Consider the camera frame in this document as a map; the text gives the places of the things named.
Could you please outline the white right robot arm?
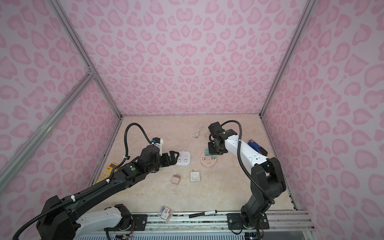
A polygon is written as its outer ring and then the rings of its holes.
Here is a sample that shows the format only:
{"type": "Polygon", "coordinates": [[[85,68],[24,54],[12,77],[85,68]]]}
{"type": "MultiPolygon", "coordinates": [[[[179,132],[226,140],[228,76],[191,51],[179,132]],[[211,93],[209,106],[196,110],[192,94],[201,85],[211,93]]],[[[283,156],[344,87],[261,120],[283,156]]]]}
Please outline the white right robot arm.
{"type": "Polygon", "coordinates": [[[242,225],[259,230],[266,211],[275,204],[275,199],[287,190],[280,161],[268,158],[267,152],[255,150],[243,141],[240,122],[229,120],[223,124],[209,125],[208,150],[212,155],[232,153],[250,180],[251,197],[241,208],[242,225]]]}

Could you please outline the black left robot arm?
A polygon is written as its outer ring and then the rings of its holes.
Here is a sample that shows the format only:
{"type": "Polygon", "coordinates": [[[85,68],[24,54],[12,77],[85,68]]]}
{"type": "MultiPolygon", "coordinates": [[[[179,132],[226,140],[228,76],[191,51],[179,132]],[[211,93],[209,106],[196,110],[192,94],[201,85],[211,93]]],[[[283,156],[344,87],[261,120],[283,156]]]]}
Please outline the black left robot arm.
{"type": "Polygon", "coordinates": [[[62,199],[54,196],[48,199],[42,212],[20,227],[13,239],[18,240],[29,226],[36,224],[43,240],[53,240],[59,234],[72,240],[80,229],[80,224],[76,221],[88,210],[109,197],[143,181],[148,174],[156,173],[160,168],[173,166],[177,163],[180,154],[175,151],[162,153],[157,146],[161,142],[160,138],[147,141],[148,146],[142,150],[138,157],[131,160],[128,138],[125,137],[125,156],[122,162],[113,168],[109,177],[71,196],[62,199]]]}

